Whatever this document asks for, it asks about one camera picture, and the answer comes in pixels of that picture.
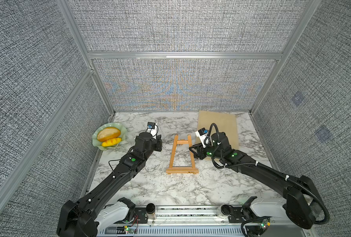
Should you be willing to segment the light plywood board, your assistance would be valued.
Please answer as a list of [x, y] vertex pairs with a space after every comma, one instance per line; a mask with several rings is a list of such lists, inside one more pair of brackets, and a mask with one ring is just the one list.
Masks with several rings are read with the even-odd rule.
[[199, 111], [197, 130], [201, 128], [209, 130], [212, 123], [217, 125], [219, 132], [225, 132], [231, 147], [238, 150], [240, 146], [236, 117], [229, 113]]

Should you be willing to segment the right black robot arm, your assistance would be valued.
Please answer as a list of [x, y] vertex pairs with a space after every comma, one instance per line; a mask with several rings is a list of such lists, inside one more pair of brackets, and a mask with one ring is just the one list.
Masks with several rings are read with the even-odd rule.
[[202, 128], [195, 134], [200, 143], [189, 150], [198, 159], [209, 157], [216, 169], [247, 175], [277, 192], [286, 201], [282, 206], [286, 216], [297, 226], [310, 229], [313, 225], [329, 223], [329, 210], [309, 177], [282, 173], [233, 149], [224, 132], [211, 134]]

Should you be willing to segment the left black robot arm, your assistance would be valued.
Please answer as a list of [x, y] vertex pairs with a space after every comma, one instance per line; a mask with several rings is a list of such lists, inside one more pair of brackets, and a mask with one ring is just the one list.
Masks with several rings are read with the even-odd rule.
[[162, 151], [161, 136], [141, 132], [135, 145], [125, 154], [112, 173], [95, 189], [76, 202], [67, 201], [61, 208], [57, 235], [59, 237], [95, 237], [97, 216], [107, 202], [144, 167], [154, 152]]

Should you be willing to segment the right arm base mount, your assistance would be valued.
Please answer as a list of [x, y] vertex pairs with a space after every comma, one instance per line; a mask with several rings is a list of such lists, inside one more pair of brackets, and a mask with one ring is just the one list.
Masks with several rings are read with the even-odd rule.
[[251, 209], [251, 204], [257, 199], [257, 196], [250, 197], [243, 205], [229, 205], [229, 223], [243, 223], [246, 220], [258, 218]]

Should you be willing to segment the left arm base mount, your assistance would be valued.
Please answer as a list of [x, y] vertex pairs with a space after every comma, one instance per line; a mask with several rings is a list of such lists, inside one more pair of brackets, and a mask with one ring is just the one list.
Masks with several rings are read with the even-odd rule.
[[130, 199], [122, 197], [118, 201], [124, 203], [128, 207], [128, 213], [123, 220], [115, 222], [115, 224], [133, 224], [134, 220], [139, 224], [147, 224], [148, 216], [145, 206], [136, 206]]

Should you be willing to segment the small wooden easel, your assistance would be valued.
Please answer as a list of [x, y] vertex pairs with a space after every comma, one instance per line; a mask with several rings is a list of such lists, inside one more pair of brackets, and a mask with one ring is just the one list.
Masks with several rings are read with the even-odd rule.
[[175, 159], [177, 145], [188, 145], [188, 147], [192, 146], [191, 135], [190, 134], [187, 135], [187, 140], [179, 140], [178, 134], [175, 135], [172, 152], [171, 152], [170, 163], [169, 163], [169, 167], [166, 169], [166, 173], [167, 174], [198, 174], [199, 170], [196, 168], [195, 159], [191, 160], [190, 158], [191, 166], [174, 166], [174, 159]]

